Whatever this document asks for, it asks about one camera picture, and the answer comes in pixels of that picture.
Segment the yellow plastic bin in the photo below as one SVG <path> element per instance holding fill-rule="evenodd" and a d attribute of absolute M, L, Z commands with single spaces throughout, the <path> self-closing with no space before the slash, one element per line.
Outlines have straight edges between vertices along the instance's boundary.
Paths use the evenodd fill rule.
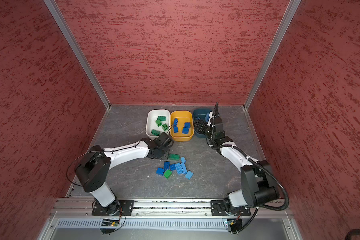
<path fill-rule="evenodd" d="M 177 127 L 174 127 L 173 122 L 174 119 L 177 118 L 179 120 Z M 184 127 L 184 123 L 190 122 L 191 129 L 187 135 L 182 134 L 182 130 Z M 170 130 L 170 134 L 174 141 L 176 142 L 187 142 L 192 139 L 194 136 L 194 124 L 193 124 L 193 115 L 189 111 L 174 111 L 171 113 L 171 121 L 172 128 Z"/>

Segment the light blue long lego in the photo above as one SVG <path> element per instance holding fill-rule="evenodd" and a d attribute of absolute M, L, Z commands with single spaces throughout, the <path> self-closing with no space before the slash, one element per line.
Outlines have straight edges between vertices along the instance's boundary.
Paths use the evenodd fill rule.
<path fill-rule="evenodd" d="M 175 164 L 176 172 L 178 175 L 187 174 L 188 170 L 185 163 L 176 163 Z"/>

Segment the green square lego brick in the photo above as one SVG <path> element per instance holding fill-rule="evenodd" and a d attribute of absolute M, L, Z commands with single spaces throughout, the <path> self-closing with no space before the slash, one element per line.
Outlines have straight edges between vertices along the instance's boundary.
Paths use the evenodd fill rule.
<path fill-rule="evenodd" d="M 155 122 L 156 122 L 158 127 L 162 125 L 162 122 L 160 120 L 156 120 Z"/>

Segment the dark teal plastic bin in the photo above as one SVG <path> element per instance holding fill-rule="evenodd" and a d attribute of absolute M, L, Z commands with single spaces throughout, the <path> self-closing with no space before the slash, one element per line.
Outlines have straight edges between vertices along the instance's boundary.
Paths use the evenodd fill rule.
<path fill-rule="evenodd" d="M 209 122 L 210 117 L 213 116 L 213 110 L 208 109 L 208 108 L 199 108 L 199 109 L 194 110 L 193 116 L 194 116 L 194 120 L 197 120 L 197 119 L 205 120 L 206 121 L 206 126 L 207 126 L 207 123 Z M 199 138 L 207 138 L 206 135 L 198 135 L 198 134 L 196 134 L 196 136 L 199 137 Z"/>

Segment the dark blue lego brick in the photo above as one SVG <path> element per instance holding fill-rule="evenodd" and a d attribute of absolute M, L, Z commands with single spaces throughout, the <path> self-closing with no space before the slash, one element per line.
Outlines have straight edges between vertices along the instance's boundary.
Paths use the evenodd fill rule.
<path fill-rule="evenodd" d="M 177 118 L 174 119 L 173 125 L 174 127 L 177 127 L 179 120 Z"/>

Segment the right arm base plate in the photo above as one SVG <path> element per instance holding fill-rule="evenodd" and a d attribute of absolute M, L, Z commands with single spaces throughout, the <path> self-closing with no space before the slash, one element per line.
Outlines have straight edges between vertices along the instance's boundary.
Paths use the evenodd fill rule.
<path fill-rule="evenodd" d="M 212 216 L 249 217 L 251 215 L 250 209 L 246 209 L 244 206 L 234 207 L 231 205 L 228 198 L 223 200 L 211 200 L 210 204 Z"/>

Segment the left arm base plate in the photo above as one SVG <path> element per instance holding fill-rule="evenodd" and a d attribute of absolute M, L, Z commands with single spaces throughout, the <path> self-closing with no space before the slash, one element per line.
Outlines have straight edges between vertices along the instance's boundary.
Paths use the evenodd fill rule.
<path fill-rule="evenodd" d="M 92 216 L 130 216 L 134 208 L 134 200 L 115 200 L 107 207 L 103 207 L 97 200 L 92 204 Z"/>

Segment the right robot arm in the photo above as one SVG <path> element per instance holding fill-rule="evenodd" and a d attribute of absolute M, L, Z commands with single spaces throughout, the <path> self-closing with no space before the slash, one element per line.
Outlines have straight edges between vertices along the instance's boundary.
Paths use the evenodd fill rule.
<path fill-rule="evenodd" d="M 207 137 L 208 146 L 228 159 L 241 174 L 241 188 L 225 197 L 226 210 L 241 207 L 264 208 L 283 211 L 289 207 L 290 199 L 285 187 L 274 176 L 267 161 L 258 161 L 225 135 L 220 117 L 212 116 L 209 121 L 194 120 L 194 130 Z"/>

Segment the green studded lego brick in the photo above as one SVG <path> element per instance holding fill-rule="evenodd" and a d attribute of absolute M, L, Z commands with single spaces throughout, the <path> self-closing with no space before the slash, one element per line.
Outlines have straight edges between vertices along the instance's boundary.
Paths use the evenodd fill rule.
<path fill-rule="evenodd" d="M 159 121 L 166 121 L 166 119 L 167 119 L 167 117 L 166 116 L 158 116 L 157 117 L 157 120 L 159 120 Z"/>

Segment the green eight-stud lego brick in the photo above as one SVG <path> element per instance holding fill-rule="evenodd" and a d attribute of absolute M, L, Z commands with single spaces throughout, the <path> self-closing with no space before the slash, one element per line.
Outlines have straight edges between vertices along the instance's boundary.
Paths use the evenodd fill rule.
<path fill-rule="evenodd" d="M 177 154 L 169 154 L 168 159 L 171 161 L 179 161 L 180 160 L 180 156 Z"/>

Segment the bright green lego brick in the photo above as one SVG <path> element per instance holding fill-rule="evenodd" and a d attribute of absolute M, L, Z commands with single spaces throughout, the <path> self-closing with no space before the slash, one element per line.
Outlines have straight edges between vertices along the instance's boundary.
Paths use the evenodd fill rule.
<path fill-rule="evenodd" d="M 163 174 L 163 176 L 168 179 L 170 176 L 172 175 L 172 171 L 171 170 L 166 170 Z"/>

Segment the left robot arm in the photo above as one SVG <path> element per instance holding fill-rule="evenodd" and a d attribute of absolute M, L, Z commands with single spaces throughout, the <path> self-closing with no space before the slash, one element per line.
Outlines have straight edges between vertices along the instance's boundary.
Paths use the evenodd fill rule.
<path fill-rule="evenodd" d="M 106 178 L 112 168 L 138 159 L 169 158 L 173 139 L 162 133 L 153 140 L 142 138 L 136 143 L 116 148 L 101 148 L 96 145 L 87 153 L 78 157 L 80 160 L 74 167 L 74 172 L 86 193 L 90 193 L 95 201 L 93 203 L 93 216 L 129 216 L 128 207 L 124 207 L 109 185 Z"/>

